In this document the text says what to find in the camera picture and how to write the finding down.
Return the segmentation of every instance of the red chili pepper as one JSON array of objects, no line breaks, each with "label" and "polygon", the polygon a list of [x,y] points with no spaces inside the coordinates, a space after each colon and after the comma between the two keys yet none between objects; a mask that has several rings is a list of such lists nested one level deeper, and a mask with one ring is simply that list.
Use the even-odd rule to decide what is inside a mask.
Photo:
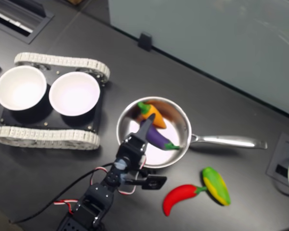
[{"label": "red chili pepper", "polygon": [[179,201],[197,196],[201,191],[207,190],[207,187],[197,187],[192,184],[181,185],[171,190],[164,199],[163,210],[166,216],[169,216],[171,208]]}]

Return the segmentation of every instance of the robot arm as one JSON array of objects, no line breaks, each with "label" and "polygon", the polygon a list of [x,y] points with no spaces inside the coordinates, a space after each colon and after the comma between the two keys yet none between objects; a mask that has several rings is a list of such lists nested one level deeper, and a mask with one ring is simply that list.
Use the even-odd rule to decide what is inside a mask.
[{"label": "robot arm", "polygon": [[102,218],[110,209],[114,191],[122,184],[142,185],[143,189],[160,189],[167,178],[149,175],[146,180],[129,180],[124,176],[130,170],[139,170],[145,154],[146,134],[155,115],[151,115],[137,133],[131,133],[120,145],[116,160],[101,183],[91,185],[74,206],[73,214],[68,213],[57,231],[97,231]]}]

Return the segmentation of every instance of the white track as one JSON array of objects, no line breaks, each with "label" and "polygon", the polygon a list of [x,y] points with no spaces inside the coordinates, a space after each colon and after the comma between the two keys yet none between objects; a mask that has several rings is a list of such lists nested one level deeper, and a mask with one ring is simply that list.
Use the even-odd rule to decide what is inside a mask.
[{"label": "white track", "polygon": [[[79,71],[96,74],[103,83],[109,80],[109,68],[93,59],[62,57],[38,53],[19,53],[15,65],[32,65],[41,69],[50,69],[51,65],[75,67]],[[97,134],[83,130],[44,130],[2,126],[0,143],[27,148],[56,148],[93,150],[100,145]]]}]

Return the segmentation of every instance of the purple eggplant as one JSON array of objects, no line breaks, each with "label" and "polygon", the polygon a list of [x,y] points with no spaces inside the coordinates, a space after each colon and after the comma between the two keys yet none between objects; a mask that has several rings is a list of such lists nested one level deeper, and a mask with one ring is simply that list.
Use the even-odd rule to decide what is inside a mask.
[{"label": "purple eggplant", "polygon": [[151,125],[149,129],[146,139],[150,144],[162,150],[180,149],[179,146],[175,146],[170,140],[160,134],[153,125]]}]

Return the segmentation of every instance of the white wall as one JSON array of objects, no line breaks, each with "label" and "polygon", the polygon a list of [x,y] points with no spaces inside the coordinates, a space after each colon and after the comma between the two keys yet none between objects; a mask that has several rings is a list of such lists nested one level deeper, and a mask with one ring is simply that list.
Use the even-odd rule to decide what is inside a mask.
[{"label": "white wall", "polygon": [[289,0],[109,0],[111,24],[289,113]]}]

